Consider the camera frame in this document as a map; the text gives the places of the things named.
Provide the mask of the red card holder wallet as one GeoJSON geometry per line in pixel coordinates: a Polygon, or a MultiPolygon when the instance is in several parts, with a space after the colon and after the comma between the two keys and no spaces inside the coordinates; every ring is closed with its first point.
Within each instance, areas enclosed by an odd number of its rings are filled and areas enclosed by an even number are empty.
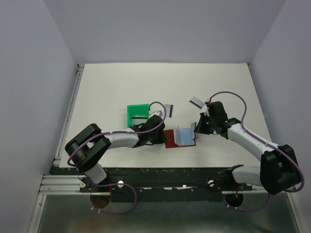
{"type": "Polygon", "coordinates": [[[164,134],[166,136],[165,147],[167,149],[172,148],[182,148],[182,147],[194,147],[196,146],[196,142],[191,139],[190,136],[191,129],[190,128],[174,128],[165,130],[164,134]]]}

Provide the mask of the white striped card back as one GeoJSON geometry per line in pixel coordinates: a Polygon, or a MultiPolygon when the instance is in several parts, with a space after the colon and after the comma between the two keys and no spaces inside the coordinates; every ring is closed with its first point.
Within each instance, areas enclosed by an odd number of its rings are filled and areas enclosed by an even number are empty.
{"type": "Polygon", "coordinates": [[[174,105],[172,104],[165,104],[165,109],[166,109],[166,116],[171,118],[173,116],[173,108],[174,108],[174,105]]]}

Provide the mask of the white striped card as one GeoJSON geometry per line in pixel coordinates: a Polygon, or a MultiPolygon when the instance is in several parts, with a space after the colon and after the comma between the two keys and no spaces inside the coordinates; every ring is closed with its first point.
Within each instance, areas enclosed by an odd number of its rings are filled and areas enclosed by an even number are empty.
{"type": "Polygon", "coordinates": [[[166,116],[171,118],[173,116],[173,108],[174,108],[174,105],[172,104],[165,104],[165,109],[166,109],[166,116]]]}
{"type": "Polygon", "coordinates": [[[192,140],[194,140],[194,139],[197,138],[197,132],[195,131],[196,127],[197,127],[197,122],[194,122],[194,123],[191,124],[191,127],[190,127],[191,133],[190,133],[190,136],[191,136],[191,139],[192,139],[192,140]]]}

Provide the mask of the green plastic card tray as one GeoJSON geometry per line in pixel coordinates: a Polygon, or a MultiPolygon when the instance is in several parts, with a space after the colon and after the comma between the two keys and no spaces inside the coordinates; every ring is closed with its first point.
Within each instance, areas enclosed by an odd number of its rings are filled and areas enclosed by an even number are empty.
{"type": "Polygon", "coordinates": [[[133,116],[147,116],[149,118],[149,104],[127,105],[127,127],[132,127],[133,116]]]}

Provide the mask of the white striped card front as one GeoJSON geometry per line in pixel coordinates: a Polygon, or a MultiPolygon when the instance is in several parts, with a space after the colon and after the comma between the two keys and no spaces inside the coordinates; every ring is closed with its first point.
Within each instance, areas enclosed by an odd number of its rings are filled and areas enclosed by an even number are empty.
{"type": "Polygon", "coordinates": [[[194,140],[194,139],[197,138],[197,132],[195,131],[196,127],[197,127],[197,122],[194,122],[194,123],[191,124],[191,127],[190,127],[191,133],[190,133],[190,136],[191,136],[191,139],[192,139],[192,140],[194,140]]]}

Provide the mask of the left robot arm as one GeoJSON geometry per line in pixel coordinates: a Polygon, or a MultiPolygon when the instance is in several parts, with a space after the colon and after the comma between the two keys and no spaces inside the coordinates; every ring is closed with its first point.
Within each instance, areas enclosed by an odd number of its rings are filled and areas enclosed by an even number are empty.
{"type": "Polygon", "coordinates": [[[98,192],[107,188],[107,174],[99,160],[109,149],[137,148],[146,145],[163,144],[164,120],[153,115],[145,123],[123,131],[103,133],[95,123],[88,125],[65,145],[69,155],[68,164],[91,179],[91,186],[98,192]]]}

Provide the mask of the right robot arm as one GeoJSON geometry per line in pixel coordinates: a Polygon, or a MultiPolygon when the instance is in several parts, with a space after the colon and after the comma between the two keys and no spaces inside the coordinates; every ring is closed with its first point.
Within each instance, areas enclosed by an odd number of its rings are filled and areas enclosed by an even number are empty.
{"type": "Polygon", "coordinates": [[[260,162],[259,167],[236,165],[224,177],[224,186],[235,190],[242,183],[263,187],[276,195],[303,183],[295,153],[289,145],[280,146],[248,130],[236,118],[228,118],[220,101],[206,103],[207,110],[200,114],[195,133],[214,134],[237,143],[260,162]]]}

